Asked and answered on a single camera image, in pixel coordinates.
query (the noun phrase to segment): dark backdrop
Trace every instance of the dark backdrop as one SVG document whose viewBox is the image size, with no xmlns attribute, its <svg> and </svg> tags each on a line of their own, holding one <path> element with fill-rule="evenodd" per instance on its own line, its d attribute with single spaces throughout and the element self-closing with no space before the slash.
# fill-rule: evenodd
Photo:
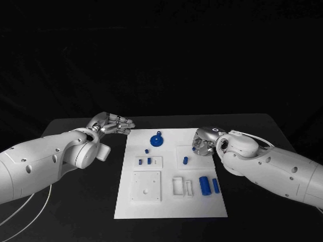
<svg viewBox="0 0 323 242">
<path fill-rule="evenodd" d="M 102 111 L 266 113 L 323 164 L 323 1 L 0 1 L 0 151 Z"/>
</svg>

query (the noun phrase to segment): table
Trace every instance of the table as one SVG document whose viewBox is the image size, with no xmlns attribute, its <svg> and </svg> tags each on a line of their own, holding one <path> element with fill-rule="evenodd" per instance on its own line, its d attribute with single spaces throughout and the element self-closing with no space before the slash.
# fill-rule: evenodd
<svg viewBox="0 0 323 242">
<path fill-rule="evenodd" d="M 266 139 L 277 147 L 292 146 L 266 114 L 139 116 L 137 129 L 216 126 Z M 85 127 L 90 118 L 56 119 L 43 136 Z M 105 162 L 70 171 L 53 184 L 47 206 L 27 230 L 10 241 L 323 241 L 323 215 L 317 209 L 288 200 L 232 175 L 213 155 L 227 218 L 114 219 L 125 135 L 109 134 L 101 143 L 111 147 Z M 31 221 L 47 197 L 49 188 L 36 193 L 27 207 L 0 228 L 0 241 Z M 0 220 L 26 199 L 0 205 Z"/>
</svg>

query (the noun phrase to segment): blue battery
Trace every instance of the blue battery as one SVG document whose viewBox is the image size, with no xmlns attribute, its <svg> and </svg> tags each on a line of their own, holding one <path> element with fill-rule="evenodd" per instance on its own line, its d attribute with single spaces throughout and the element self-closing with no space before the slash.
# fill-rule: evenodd
<svg viewBox="0 0 323 242">
<path fill-rule="evenodd" d="M 219 193 L 217 180 L 216 180 L 216 178 L 212 179 L 212 183 L 213 183 L 214 193 Z"/>
<path fill-rule="evenodd" d="M 199 183 L 200 183 L 200 189 L 202 189 L 202 194 L 204 196 L 210 195 L 210 184 L 206 176 L 202 176 L 199 178 Z"/>
</svg>

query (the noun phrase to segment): small blue piece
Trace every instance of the small blue piece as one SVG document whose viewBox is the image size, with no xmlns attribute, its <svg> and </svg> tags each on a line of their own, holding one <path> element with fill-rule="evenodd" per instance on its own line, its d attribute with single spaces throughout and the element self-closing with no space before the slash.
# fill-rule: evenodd
<svg viewBox="0 0 323 242">
<path fill-rule="evenodd" d="M 151 137 L 150 139 L 150 144 L 154 146 L 154 147 L 158 147 L 161 144 L 163 144 L 164 140 L 163 140 L 163 137 L 161 137 L 161 132 L 158 131 L 155 133 L 155 135 Z"/>
<path fill-rule="evenodd" d="M 216 178 L 212 179 L 212 183 L 213 183 L 214 193 L 219 193 L 217 180 L 216 180 Z"/>
<path fill-rule="evenodd" d="M 203 196 L 210 195 L 210 184 L 206 176 L 202 176 L 199 178 L 199 183 L 200 183 L 200 189 L 202 189 L 202 194 Z"/>
</svg>

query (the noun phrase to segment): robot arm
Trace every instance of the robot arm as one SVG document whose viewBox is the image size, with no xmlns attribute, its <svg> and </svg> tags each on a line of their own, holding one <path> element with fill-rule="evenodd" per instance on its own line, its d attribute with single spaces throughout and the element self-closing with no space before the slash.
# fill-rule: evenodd
<svg viewBox="0 0 323 242">
<path fill-rule="evenodd" d="M 197 129 L 193 147 L 193 152 L 203 156 L 216 150 L 232 174 L 245 176 L 281 197 L 323 209 L 323 165 L 271 144 L 259 146 L 249 135 L 225 133 L 216 127 Z"/>
<path fill-rule="evenodd" d="M 105 134 L 129 134 L 131 120 L 105 112 L 86 128 L 41 137 L 0 153 L 0 204 L 36 193 L 63 175 L 105 160 L 111 148 L 99 143 Z"/>
</svg>

